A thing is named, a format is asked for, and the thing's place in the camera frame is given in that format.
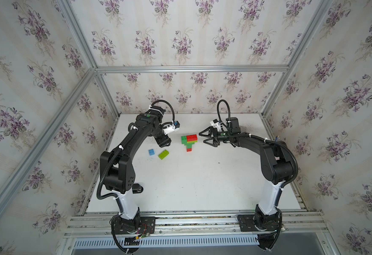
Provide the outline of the lime green long lego brick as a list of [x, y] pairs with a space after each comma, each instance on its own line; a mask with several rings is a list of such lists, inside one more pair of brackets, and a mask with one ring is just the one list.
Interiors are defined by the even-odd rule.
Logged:
[[163, 160], [165, 159], [167, 156], [169, 155], [169, 151], [168, 150], [164, 150], [162, 151], [159, 155], [158, 155], [158, 158]]

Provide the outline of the red long lego brick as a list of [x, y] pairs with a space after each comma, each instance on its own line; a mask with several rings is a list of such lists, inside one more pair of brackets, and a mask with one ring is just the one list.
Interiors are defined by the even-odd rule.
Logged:
[[192, 143], [198, 141], [197, 135], [188, 135], [186, 136], [187, 138], [187, 143]]

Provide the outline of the green square lego brick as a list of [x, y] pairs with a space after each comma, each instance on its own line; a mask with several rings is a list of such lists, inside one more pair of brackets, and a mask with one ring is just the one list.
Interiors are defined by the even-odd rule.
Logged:
[[181, 142], [182, 142], [182, 144], [186, 145], [187, 144], [187, 137], [186, 136], [182, 136], [181, 137]]

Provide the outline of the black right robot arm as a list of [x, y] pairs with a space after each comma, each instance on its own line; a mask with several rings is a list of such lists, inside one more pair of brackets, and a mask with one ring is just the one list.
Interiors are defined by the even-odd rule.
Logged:
[[284, 141], [269, 140], [248, 132], [242, 132], [237, 118], [227, 118], [223, 123], [213, 120], [210, 126], [199, 133], [203, 143], [218, 147], [229, 143], [245, 148], [260, 157], [260, 168], [266, 183], [260, 202], [256, 205], [251, 224], [258, 231], [277, 231], [282, 227], [282, 213], [279, 200], [284, 187], [298, 176], [298, 162]]

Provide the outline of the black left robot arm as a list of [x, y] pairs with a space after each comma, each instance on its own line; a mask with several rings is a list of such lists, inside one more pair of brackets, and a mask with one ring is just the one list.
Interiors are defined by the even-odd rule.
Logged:
[[161, 148], [168, 147], [168, 134], [180, 125], [172, 116], [172, 122], [162, 123], [165, 109], [151, 105], [148, 111], [139, 114], [123, 141], [111, 152], [103, 152], [99, 159], [98, 200], [113, 198], [119, 207], [118, 222], [135, 231], [141, 225], [140, 209], [133, 200], [132, 187], [136, 180], [133, 158], [148, 137], [153, 137]]

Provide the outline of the blue square lego brick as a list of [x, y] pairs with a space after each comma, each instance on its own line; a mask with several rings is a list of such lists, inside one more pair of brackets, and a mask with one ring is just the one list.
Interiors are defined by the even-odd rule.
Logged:
[[152, 155], [155, 154], [155, 151], [154, 151], [153, 149], [150, 149], [150, 150], [148, 151], [148, 153], [149, 153], [150, 156], [152, 156]]

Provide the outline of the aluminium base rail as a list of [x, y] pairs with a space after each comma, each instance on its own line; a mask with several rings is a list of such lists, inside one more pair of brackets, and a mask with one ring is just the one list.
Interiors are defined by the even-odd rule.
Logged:
[[[253, 215], [253, 210], [223, 211], [145, 211], [142, 217], [154, 217], [154, 236], [238, 234], [239, 215]], [[284, 210], [283, 233], [327, 233], [321, 213], [306, 210]], [[67, 220], [64, 238], [106, 237], [111, 234], [113, 213], [87, 213]]]

